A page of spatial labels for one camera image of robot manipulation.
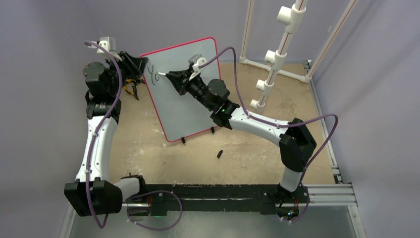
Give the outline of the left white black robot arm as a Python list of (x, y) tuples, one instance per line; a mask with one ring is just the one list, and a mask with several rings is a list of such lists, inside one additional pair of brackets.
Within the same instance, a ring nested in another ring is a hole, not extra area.
[(64, 195), (81, 217), (119, 213), (122, 203), (131, 198), (136, 203), (146, 200), (148, 190), (141, 175), (128, 175), (120, 181), (109, 181), (109, 160), (113, 136), (121, 110), (119, 90), (126, 82), (138, 82), (149, 61), (120, 52), (114, 64), (92, 62), (83, 73), (88, 91), (88, 136), (83, 161), (75, 181), (67, 183)]

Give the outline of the black marker cap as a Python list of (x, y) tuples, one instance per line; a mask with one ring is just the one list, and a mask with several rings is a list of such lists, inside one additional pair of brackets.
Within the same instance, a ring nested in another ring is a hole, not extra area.
[(219, 159), (221, 157), (222, 153), (223, 153), (223, 150), (220, 150), (216, 157)]

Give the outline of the pink framed whiteboard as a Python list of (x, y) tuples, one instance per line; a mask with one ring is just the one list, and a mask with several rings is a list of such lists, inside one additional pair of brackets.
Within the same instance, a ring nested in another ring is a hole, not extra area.
[(141, 55), (149, 59), (144, 80), (168, 142), (216, 127), (210, 111), (190, 94), (180, 96), (166, 77), (157, 74), (187, 69), (188, 60), (196, 54), (202, 54), (208, 60), (216, 56), (216, 39), (205, 37)]

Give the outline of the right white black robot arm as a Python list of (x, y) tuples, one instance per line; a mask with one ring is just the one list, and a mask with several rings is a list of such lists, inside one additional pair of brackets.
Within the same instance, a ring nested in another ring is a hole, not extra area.
[(217, 126), (245, 131), (278, 146), (285, 167), (278, 188), (279, 198), (289, 202), (297, 196), (307, 162), (317, 147), (303, 121), (295, 118), (288, 122), (254, 116), (229, 100), (230, 91), (223, 80), (212, 79), (204, 83), (201, 75), (194, 74), (190, 69), (169, 71), (162, 76), (170, 81), (179, 95), (190, 94), (210, 111), (210, 118)]

